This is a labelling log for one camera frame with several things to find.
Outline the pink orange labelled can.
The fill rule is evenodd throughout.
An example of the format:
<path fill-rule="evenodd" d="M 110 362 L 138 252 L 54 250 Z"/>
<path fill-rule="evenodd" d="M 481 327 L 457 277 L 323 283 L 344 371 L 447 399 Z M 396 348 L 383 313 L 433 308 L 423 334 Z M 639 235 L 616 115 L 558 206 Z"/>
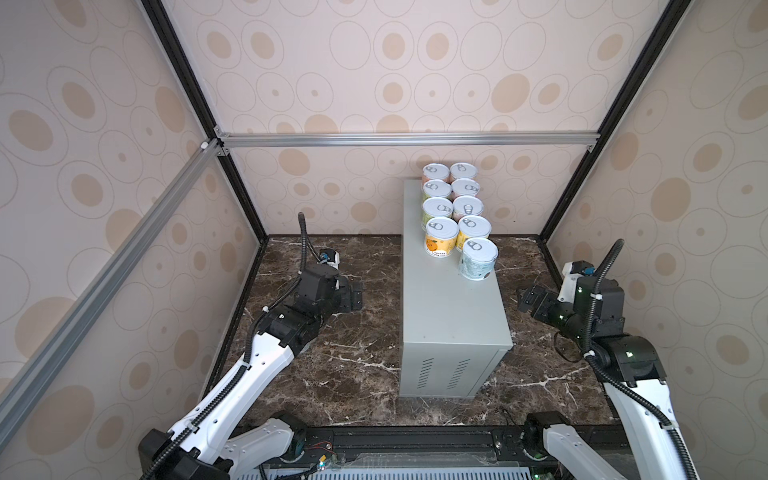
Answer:
<path fill-rule="evenodd" d="M 447 182 L 450 177 L 450 168 L 441 163 L 429 163 L 422 168 L 422 182 L 432 180 Z"/>

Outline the orange tomato labelled can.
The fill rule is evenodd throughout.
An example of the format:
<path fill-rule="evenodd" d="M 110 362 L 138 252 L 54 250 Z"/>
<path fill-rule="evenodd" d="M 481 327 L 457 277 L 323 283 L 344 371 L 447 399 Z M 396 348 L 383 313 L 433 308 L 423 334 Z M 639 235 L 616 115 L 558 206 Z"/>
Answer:
<path fill-rule="evenodd" d="M 456 162 L 450 166 L 450 182 L 454 182 L 459 179 L 474 180 L 477 174 L 477 168 L 468 162 Z"/>

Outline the yellow orange labelled can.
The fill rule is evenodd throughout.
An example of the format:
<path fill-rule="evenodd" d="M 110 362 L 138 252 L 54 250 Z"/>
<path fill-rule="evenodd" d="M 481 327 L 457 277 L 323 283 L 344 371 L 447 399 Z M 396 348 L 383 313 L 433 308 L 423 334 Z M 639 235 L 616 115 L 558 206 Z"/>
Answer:
<path fill-rule="evenodd" d="M 458 224 L 451 218 L 434 217 L 425 225 L 425 250 L 435 258 L 452 254 L 459 233 Z"/>

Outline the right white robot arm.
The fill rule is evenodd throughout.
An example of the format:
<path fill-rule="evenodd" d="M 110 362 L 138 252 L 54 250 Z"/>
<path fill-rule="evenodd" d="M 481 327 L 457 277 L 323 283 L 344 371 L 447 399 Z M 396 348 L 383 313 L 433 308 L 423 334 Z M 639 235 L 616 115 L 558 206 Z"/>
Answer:
<path fill-rule="evenodd" d="M 643 479 L 697 479 L 680 432 L 667 375 L 652 343 L 624 331 L 625 293 L 618 282 L 577 274 L 559 292 L 531 285 L 518 310 L 574 344 L 619 415 Z"/>

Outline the purple pink labelled can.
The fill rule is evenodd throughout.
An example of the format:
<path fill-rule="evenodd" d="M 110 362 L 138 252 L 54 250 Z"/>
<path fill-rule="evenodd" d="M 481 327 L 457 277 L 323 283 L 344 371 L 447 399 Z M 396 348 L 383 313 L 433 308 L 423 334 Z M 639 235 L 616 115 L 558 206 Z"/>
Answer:
<path fill-rule="evenodd" d="M 462 195 L 456 197 L 453 202 L 452 219 L 456 222 L 468 215 L 480 216 L 484 210 L 483 202 L 475 196 Z"/>

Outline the light blue labelled can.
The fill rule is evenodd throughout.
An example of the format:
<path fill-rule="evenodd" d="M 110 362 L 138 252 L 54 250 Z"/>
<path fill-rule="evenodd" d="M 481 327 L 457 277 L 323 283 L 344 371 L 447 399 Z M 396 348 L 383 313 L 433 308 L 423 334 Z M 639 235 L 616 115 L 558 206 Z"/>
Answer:
<path fill-rule="evenodd" d="M 491 240 L 469 238 L 462 247 L 459 273 L 471 281 L 485 280 L 494 272 L 497 257 L 498 247 Z"/>

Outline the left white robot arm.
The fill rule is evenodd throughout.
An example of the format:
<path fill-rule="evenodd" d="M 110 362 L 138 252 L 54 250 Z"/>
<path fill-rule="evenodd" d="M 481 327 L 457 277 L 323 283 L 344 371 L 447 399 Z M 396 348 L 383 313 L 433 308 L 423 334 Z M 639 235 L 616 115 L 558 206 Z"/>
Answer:
<path fill-rule="evenodd" d="M 238 361 L 169 430 L 150 430 L 138 453 L 145 479 L 236 479 L 285 454 L 302 454 L 303 425 L 290 415 L 233 432 L 275 377 L 304 352 L 336 314 L 363 307 L 363 284 L 336 264 L 301 268 L 291 287 L 249 328 Z"/>

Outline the white red labelled can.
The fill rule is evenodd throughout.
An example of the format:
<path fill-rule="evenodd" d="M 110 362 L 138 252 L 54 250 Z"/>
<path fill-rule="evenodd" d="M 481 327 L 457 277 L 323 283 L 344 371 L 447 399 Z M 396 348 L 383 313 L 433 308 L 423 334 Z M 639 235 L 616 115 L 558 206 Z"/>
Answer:
<path fill-rule="evenodd" d="M 451 195 L 453 199 L 456 199 L 460 196 L 476 197 L 481 189 L 480 184 L 474 179 L 470 178 L 456 179 L 451 183 L 451 187 Z"/>

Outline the lime green labelled can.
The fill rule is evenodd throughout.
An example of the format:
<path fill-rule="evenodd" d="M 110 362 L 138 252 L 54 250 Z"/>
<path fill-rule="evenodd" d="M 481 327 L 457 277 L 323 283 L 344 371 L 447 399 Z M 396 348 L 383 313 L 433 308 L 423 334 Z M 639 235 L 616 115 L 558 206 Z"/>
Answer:
<path fill-rule="evenodd" d="M 433 218 L 451 218 L 453 215 L 453 203 L 442 197 L 427 198 L 422 203 L 422 222 L 426 224 Z"/>

